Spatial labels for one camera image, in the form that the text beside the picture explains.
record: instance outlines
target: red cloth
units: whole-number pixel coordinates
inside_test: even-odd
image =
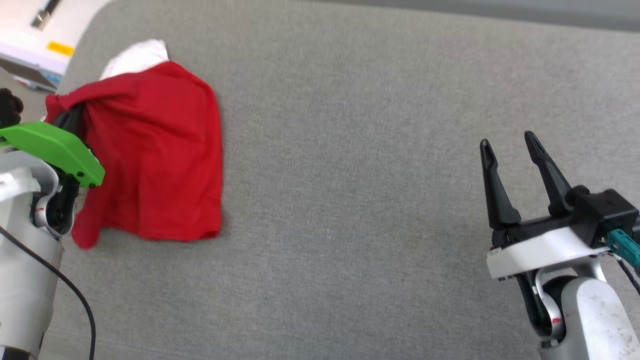
[[[100,229],[191,241],[220,229],[222,138],[213,91],[168,61],[47,97],[47,122],[85,104],[86,143],[105,169],[72,230],[83,249]]]

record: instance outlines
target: gray fabric surface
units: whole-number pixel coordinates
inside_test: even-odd
[[[65,91],[148,38],[221,108],[215,240],[69,240],[62,270],[92,305],[102,359],[535,359],[515,281],[489,278],[479,142],[514,205],[545,215],[531,129],[571,184],[640,204],[640,38],[326,3],[116,1]],[[636,329],[637,294],[604,271]],[[58,286],[45,346],[85,356]]]

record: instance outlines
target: orange label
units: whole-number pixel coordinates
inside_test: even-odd
[[[51,51],[55,51],[56,53],[60,53],[62,55],[67,55],[67,56],[71,56],[74,53],[73,47],[62,45],[60,43],[53,42],[53,41],[49,42],[49,45],[47,45],[47,49]]]

